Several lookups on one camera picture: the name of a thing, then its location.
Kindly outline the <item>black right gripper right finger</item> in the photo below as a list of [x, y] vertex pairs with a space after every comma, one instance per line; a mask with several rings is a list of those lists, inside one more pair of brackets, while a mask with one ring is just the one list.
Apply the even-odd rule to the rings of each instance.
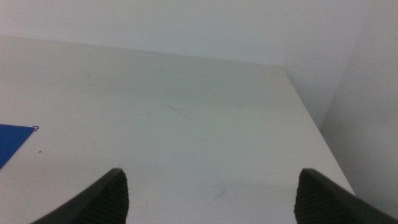
[[302, 169], [294, 215], [299, 224], [397, 224], [397, 219], [357, 198], [315, 169]]

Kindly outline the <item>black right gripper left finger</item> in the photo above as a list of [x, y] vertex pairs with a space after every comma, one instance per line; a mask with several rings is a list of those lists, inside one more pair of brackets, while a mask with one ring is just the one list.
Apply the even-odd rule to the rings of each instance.
[[125, 224], [129, 210], [127, 177], [113, 168], [84, 191], [36, 220], [36, 224]]

